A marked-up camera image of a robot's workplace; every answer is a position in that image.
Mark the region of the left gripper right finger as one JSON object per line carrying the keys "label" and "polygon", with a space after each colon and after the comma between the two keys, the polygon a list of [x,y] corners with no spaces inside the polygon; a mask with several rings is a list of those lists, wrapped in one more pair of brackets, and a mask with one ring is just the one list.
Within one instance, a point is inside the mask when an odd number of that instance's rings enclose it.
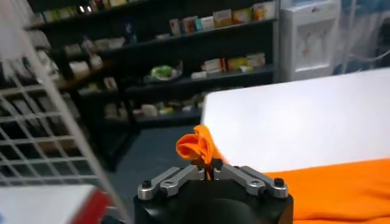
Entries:
{"label": "left gripper right finger", "polygon": [[288,186],[282,178],[271,178],[249,166],[231,166],[222,159],[213,159],[213,178],[233,180],[250,195],[259,196],[264,192],[274,198],[287,198]]}

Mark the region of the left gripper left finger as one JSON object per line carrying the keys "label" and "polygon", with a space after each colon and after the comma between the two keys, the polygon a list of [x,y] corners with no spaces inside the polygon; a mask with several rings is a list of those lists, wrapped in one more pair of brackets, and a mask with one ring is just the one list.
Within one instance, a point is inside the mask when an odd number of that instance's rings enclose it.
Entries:
{"label": "left gripper left finger", "polygon": [[139,200],[166,200],[175,197],[180,188],[189,181],[205,180],[205,163],[201,159],[192,160],[190,165],[171,167],[156,177],[144,180],[137,190]]}

